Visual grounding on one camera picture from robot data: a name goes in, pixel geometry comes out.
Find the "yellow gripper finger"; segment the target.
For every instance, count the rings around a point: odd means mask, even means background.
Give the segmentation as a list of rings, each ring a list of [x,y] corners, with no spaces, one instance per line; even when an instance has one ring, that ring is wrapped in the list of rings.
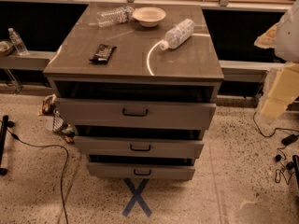
[[[276,45],[278,24],[271,26],[265,33],[258,36],[254,41],[254,46],[261,49],[273,49]]]
[[[298,97],[299,63],[286,63],[276,72],[260,114],[266,119],[278,119]]]

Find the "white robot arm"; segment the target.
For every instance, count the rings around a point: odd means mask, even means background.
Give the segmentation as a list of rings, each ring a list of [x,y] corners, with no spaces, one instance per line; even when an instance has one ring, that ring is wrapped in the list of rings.
[[[273,49],[286,63],[269,74],[269,86],[263,94],[259,115],[263,121],[278,119],[288,105],[299,97],[299,9],[290,8],[279,22],[258,36],[254,45]]]

